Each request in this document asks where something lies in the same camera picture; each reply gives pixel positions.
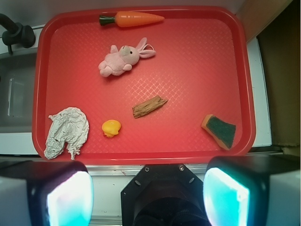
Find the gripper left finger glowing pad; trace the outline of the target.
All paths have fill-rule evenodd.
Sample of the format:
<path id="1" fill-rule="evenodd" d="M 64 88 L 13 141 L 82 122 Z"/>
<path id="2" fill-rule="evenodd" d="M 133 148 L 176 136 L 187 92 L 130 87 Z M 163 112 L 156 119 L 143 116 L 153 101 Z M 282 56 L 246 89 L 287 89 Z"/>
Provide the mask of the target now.
<path id="1" fill-rule="evenodd" d="M 94 202 L 92 177 L 79 161 L 2 161 L 2 226 L 87 226 Z"/>

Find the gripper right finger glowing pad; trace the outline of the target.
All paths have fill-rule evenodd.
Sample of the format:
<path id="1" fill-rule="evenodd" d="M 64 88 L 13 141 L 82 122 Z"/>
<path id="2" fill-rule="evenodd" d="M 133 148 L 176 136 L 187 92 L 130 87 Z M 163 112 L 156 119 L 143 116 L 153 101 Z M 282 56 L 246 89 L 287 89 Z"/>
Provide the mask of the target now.
<path id="1" fill-rule="evenodd" d="M 203 180 L 213 226 L 299 226 L 301 161 L 293 155 L 218 156 Z"/>

